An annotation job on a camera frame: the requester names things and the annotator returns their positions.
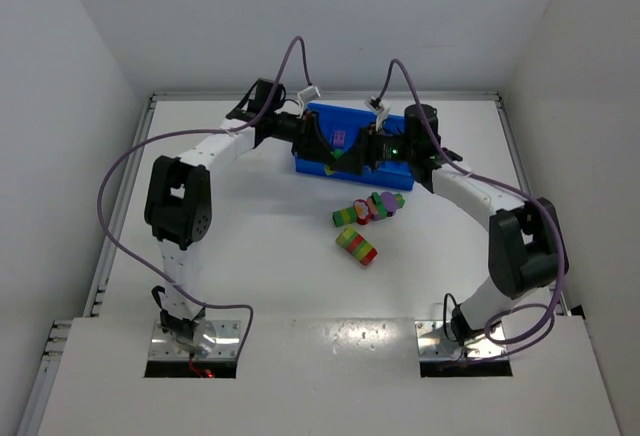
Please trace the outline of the multicolour lego brick stack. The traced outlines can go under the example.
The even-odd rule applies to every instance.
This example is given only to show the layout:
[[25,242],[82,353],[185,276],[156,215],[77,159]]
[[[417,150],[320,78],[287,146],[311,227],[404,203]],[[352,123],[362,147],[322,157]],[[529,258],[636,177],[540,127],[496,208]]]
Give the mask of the multicolour lego brick stack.
[[358,231],[346,227],[336,238],[336,244],[362,266],[369,266],[377,257],[376,248]]

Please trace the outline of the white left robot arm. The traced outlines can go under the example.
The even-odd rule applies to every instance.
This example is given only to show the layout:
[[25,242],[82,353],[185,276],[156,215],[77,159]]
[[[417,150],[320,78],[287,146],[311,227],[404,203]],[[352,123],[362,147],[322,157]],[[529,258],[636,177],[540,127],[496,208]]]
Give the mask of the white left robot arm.
[[197,301],[200,242],[213,223],[213,178],[266,138],[297,142],[310,134],[318,140],[319,125],[309,121],[307,106],[319,97],[319,89],[309,85],[296,95],[297,111],[282,112],[284,86],[259,79],[227,113],[219,133],[173,158],[155,160],[144,219],[159,242],[167,284],[153,294],[161,308],[161,328],[189,353],[207,357],[218,349],[215,326]]

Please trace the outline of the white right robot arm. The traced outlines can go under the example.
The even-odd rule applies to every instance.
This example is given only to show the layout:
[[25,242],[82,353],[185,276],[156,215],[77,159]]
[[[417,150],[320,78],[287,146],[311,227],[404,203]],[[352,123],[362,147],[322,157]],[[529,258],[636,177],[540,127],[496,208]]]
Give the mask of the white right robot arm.
[[549,200],[530,198],[518,188],[474,173],[460,155],[442,146],[438,129],[434,107],[410,105],[402,132],[365,127],[330,166],[359,174],[386,162],[405,163],[415,182],[453,203],[487,232],[489,275],[455,307],[446,329],[463,344],[516,311],[531,291],[562,279],[568,257]]

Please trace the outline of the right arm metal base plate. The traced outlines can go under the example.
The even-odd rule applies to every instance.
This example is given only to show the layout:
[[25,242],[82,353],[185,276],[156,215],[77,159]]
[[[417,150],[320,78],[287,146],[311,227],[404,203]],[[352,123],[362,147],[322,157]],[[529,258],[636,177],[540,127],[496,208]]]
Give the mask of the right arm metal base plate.
[[507,350],[478,335],[460,344],[453,331],[441,320],[416,320],[414,323],[418,358],[421,363],[475,362],[504,359]]

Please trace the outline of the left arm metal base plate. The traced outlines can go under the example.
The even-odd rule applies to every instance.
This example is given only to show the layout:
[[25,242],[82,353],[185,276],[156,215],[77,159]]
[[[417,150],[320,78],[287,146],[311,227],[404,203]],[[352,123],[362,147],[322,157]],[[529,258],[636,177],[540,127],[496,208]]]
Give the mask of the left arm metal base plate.
[[196,325],[191,338],[177,336],[154,325],[148,350],[149,361],[186,362],[190,356],[196,361],[233,361],[239,350],[242,323],[239,320],[208,320]]

